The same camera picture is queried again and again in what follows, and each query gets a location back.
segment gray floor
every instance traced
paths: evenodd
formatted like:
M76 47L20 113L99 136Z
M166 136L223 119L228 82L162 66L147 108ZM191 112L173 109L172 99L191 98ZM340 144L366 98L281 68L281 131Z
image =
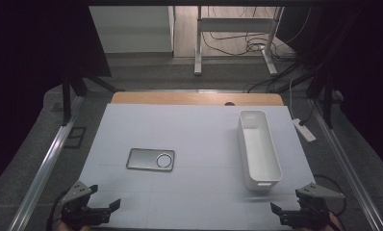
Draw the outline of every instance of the gray floor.
M195 77L192 73L192 59L131 58L124 55L109 55L108 58L113 78L105 78L105 80L126 90L243 92L246 84L259 83L271 78L261 57L205 59L203 75L200 77ZM278 62L275 64L279 71L289 65L289 63ZM300 67L276 82L275 86L289 84L293 77L303 72L306 72L306 69ZM110 92L91 81L87 83L90 92L74 124L74 127L87 128L84 140L78 148L63 149L26 230L44 230L53 200L78 179L105 107L111 101L113 95ZM294 87L292 100L290 100L289 92L282 94L285 105L292 104L294 115L302 119L306 118L312 109L304 93L307 86L308 83L303 83ZM253 92L265 92L265 90L266 87L259 87ZM63 113L60 110L61 88L50 90L43 100L44 108L37 123L0 178L0 230L6 230L9 227L63 120ZM383 218L383 163L341 113L339 104L333 106L332 122L348 158L354 164ZM315 115L306 125L317 137L317 140L311 143L300 139L311 170L315 174L329 176L338 182L348 199L346 212L341 216L346 230L371 230L363 209L347 183ZM77 142L71 139L67 141L67 144L75 145ZM322 179L317 179L317 183L336 190L333 185ZM341 207L340 203L329 202L329 205L333 211L338 211Z

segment white table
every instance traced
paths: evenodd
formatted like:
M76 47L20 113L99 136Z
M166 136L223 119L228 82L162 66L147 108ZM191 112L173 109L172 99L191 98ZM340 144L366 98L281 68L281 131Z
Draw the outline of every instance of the white table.
M270 56L270 47L275 37L276 28L281 18L282 7L277 7L273 18L202 18L201 6L197 13L197 40L194 52L194 74L201 75L201 33L203 32L256 32L268 34L267 43L261 46L261 52L266 61L269 74L276 76L275 65Z
M237 138L239 113L263 110L284 174L268 194L243 183ZM131 148L171 149L172 172L126 168ZM110 104L80 180L99 185L90 207L118 198L104 226L147 229L278 230L269 203L298 210L294 190L315 182L285 106Z

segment white device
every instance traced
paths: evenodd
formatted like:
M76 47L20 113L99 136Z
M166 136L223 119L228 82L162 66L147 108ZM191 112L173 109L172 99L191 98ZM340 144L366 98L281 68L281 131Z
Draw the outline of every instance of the white device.
M305 139L307 142L314 141L317 138L309 131L309 129L305 125L299 124L300 120L299 118L294 118L294 128L302 135L303 139Z

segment white cabinet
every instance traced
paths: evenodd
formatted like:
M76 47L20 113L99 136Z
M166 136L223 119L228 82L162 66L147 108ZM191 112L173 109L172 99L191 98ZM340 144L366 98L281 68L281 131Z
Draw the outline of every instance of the white cabinet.
M173 7L89 9L105 53L173 51Z

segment white rectangular container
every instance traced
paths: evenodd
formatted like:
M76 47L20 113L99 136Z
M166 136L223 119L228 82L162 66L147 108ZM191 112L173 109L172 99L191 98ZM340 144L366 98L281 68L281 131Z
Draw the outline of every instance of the white rectangular container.
M282 179L282 171L266 114L242 111L238 136L246 187L252 191L269 191Z

